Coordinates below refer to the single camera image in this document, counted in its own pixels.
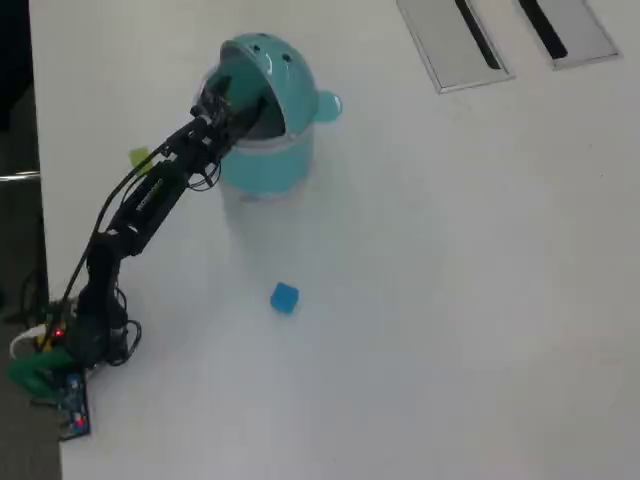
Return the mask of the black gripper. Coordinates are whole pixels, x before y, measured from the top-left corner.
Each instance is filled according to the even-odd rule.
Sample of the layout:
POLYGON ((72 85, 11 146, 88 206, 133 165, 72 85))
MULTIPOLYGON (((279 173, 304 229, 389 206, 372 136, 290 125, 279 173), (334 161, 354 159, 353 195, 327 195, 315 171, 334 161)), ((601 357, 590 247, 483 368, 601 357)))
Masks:
MULTIPOLYGON (((228 100, 231 84, 231 76, 220 76, 215 82, 215 97, 228 100)), ((220 152, 229 150, 241 138, 270 138, 271 131, 265 117, 267 109, 268 102, 264 97, 243 110, 193 107, 192 146, 197 151, 220 152)))

